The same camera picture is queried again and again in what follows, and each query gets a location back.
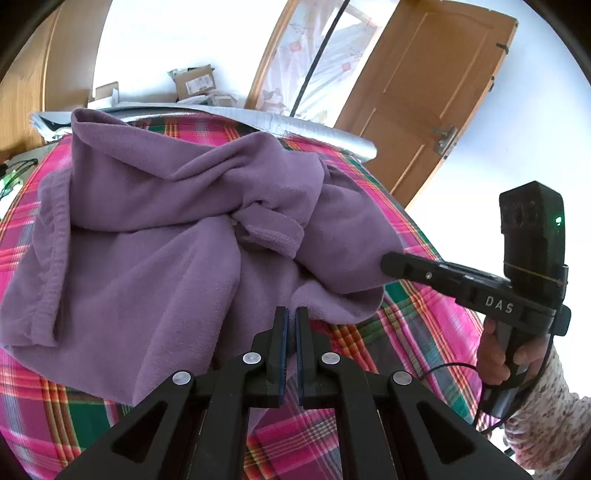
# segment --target silver insulation foil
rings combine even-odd
[[[194,111],[207,112],[230,118],[262,132],[268,132],[275,137],[303,137],[342,148],[354,155],[361,163],[369,161],[377,155],[375,145],[357,135],[307,120],[300,120],[299,118],[256,110],[208,105],[179,106],[177,103],[121,102],[113,108],[106,108],[102,111],[124,122],[166,116],[192,115]],[[45,140],[55,141],[64,135],[72,133],[70,115],[71,112],[35,112],[31,115],[31,123]]]

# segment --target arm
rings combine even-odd
[[[539,478],[557,478],[591,428],[591,398],[569,391],[558,354],[524,406],[505,425],[515,460]]]

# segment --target purple cloth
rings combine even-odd
[[[379,307],[400,240],[319,155],[265,133],[206,147],[84,109],[72,128],[72,166],[42,181],[0,307],[0,343],[26,367],[137,404],[175,370],[247,351],[277,305],[331,323]]]

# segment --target pink plaid fabric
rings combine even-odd
[[[211,146],[254,131],[206,113],[150,119],[136,125]],[[301,138],[281,141],[289,150],[322,154],[327,162],[353,178],[382,209],[407,252],[439,258],[414,222],[353,157]],[[30,243],[39,207],[39,182],[47,173],[69,162],[67,137],[36,169],[0,223],[0,295]],[[353,358],[367,371],[387,374],[394,359],[400,358],[414,375],[444,362],[474,364],[482,331],[472,312],[426,286],[407,281],[386,286],[382,306],[371,319],[340,326],[316,321],[313,328],[327,333],[336,352]],[[441,369],[427,382],[436,395],[471,421],[480,390],[475,373],[461,368]],[[128,410],[126,406],[54,384],[0,350],[0,432],[34,479],[53,479]],[[342,478],[333,412],[303,411],[298,406],[296,384],[290,380],[284,407],[270,410],[248,438],[244,478]]]

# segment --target door handle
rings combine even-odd
[[[453,141],[455,140],[457,133],[459,132],[458,127],[454,127],[453,125],[448,128],[447,130],[440,130],[438,128],[434,128],[432,130],[434,134],[438,134],[440,136],[438,142],[435,144],[435,148],[433,149],[438,155],[447,158],[447,153],[449,153],[449,149],[452,146]]]

